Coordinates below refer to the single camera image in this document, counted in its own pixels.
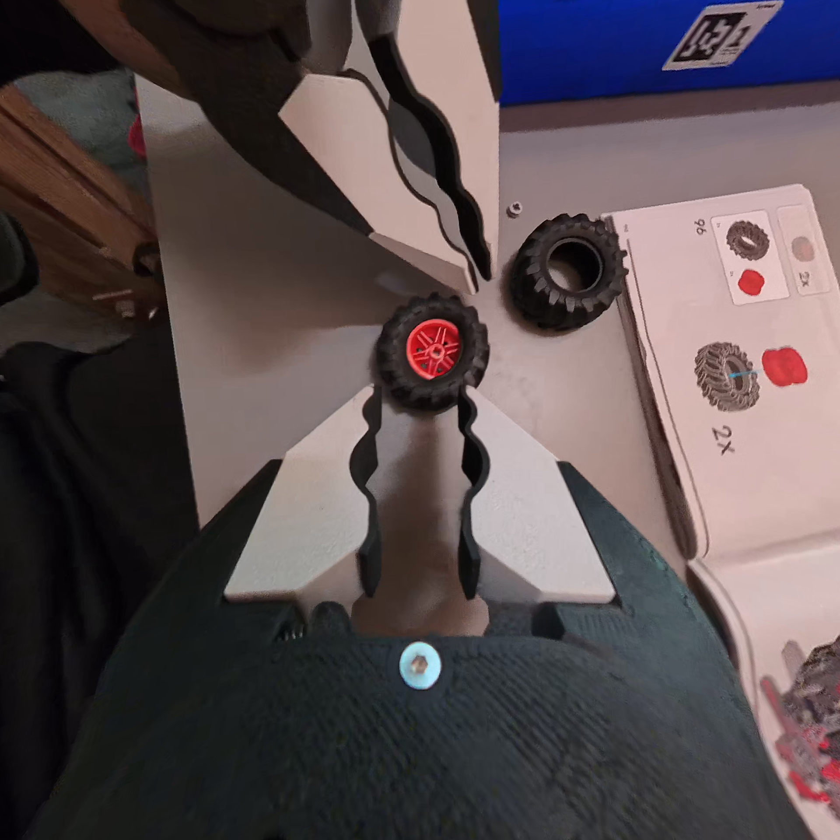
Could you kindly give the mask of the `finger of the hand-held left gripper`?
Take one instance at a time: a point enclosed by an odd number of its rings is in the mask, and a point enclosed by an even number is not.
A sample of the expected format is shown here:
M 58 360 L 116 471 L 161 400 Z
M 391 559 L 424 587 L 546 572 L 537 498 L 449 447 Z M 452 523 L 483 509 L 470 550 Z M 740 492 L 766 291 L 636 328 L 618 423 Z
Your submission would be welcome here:
M 437 210 L 404 182 L 387 118 L 362 80 L 308 74 L 279 119 L 370 226 L 371 241 L 457 293 L 477 292 L 468 260 L 446 240 Z
M 471 281 L 497 268 L 499 104 L 468 2 L 358 2 L 396 169 Z

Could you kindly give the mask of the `person's dark clothing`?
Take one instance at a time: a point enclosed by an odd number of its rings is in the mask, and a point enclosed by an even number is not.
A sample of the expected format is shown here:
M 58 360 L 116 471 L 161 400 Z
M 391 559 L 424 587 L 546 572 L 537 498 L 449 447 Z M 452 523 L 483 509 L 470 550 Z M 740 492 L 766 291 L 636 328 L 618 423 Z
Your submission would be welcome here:
M 172 330 L 2 355 L 1 837 L 52 792 L 124 628 L 198 534 Z

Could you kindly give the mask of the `white instruction booklet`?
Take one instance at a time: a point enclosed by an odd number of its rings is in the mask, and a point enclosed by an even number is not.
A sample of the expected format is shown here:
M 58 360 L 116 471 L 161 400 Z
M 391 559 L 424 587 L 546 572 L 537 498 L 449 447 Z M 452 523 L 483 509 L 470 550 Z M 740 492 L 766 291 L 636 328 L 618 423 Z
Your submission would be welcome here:
M 671 527 L 770 758 L 838 838 L 839 296 L 800 184 L 616 212 Z

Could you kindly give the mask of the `brown wooden furniture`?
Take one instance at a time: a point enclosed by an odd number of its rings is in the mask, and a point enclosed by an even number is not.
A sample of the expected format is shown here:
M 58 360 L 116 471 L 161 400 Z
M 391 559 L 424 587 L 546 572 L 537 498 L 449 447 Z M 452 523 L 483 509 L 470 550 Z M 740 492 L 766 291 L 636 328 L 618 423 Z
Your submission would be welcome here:
M 1 91 L 1 208 L 50 294 L 133 323 L 165 307 L 150 205 L 13 85 Z

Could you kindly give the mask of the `pale teal cloth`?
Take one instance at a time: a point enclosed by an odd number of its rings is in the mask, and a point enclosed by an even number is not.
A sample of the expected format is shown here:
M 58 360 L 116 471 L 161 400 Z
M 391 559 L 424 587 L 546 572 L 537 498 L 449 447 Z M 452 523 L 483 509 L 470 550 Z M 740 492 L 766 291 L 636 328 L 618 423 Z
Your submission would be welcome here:
M 43 72 L 14 85 L 91 157 L 140 188 L 145 164 L 130 147 L 130 131 L 138 114 L 131 70 Z

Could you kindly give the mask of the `white marker tag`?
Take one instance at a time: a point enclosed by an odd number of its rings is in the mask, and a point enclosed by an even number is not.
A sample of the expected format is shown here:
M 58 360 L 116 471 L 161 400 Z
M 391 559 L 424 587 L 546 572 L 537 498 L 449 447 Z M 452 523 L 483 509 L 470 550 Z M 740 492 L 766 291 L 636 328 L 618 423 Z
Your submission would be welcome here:
M 783 1 L 720 3 L 704 7 L 662 71 L 729 67 L 781 10 Z

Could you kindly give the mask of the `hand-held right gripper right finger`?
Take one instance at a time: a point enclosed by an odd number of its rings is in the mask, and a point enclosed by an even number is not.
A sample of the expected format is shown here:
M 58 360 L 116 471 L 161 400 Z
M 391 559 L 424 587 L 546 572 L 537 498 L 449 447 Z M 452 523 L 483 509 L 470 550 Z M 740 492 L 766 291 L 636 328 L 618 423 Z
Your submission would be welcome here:
M 475 387 L 458 394 L 469 481 L 458 579 L 485 603 L 605 605 L 616 597 L 559 460 Z

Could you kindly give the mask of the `blue plastic bin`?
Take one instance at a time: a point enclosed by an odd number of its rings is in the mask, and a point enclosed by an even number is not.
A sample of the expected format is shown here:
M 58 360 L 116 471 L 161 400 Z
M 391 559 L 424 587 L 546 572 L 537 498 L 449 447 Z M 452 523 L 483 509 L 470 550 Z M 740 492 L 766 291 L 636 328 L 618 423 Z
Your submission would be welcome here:
M 502 1 L 503 107 L 753 88 L 839 75 L 839 2 L 783 1 L 729 67 L 662 71 L 711 1 Z

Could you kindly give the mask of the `black rubber toy tire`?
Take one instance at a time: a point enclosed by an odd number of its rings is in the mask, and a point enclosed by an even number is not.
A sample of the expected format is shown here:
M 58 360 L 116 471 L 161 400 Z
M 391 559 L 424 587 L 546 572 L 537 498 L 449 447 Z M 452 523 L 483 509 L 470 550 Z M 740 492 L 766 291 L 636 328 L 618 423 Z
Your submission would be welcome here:
M 626 256 L 615 230 L 603 219 L 567 213 L 546 219 L 524 240 L 513 260 L 512 303 L 540 329 L 580 329 L 600 318 L 623 292 Z M 554 257 L 576 270 L 582 288 L 565 288 L 553 278 Z

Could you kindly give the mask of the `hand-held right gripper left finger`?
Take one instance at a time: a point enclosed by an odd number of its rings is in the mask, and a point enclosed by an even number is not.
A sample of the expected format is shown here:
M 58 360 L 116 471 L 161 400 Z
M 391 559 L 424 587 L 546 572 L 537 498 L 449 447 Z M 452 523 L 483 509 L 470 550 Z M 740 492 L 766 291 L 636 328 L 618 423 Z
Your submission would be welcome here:
M 357 602 L 382 577 L 368 487 L 382 389 L 368 385 L 287 451 L 231 574 L 231 602 Z

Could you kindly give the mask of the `black tire with red wheel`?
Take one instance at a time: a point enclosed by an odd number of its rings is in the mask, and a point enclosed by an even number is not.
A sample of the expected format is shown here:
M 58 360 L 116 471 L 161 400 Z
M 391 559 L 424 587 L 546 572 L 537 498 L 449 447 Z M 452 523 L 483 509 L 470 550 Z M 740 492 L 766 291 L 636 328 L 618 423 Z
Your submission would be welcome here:
M 384 323 L 375 369 L 399 407 L 436 413 L 454 406 L 461 389 L 478 387 L 490 359 L 487 326 L 459 297 L 413 297 Z

